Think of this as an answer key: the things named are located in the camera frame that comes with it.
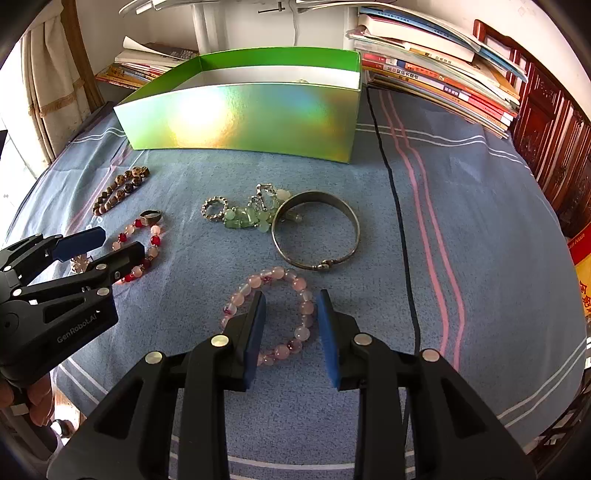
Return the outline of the left hand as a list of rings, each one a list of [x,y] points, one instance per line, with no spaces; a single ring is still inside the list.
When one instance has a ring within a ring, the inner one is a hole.
[[[5,379],[1,379],[0,388],[0,407],[8,408],[12,406],[15,402],[15,396],[11,385]],[[44,375],[31,385],[27,390],[27,396],[30,403],[29,416],[31,421],[37,426],[47,426],[53,414],[54,403],[50,375]]]

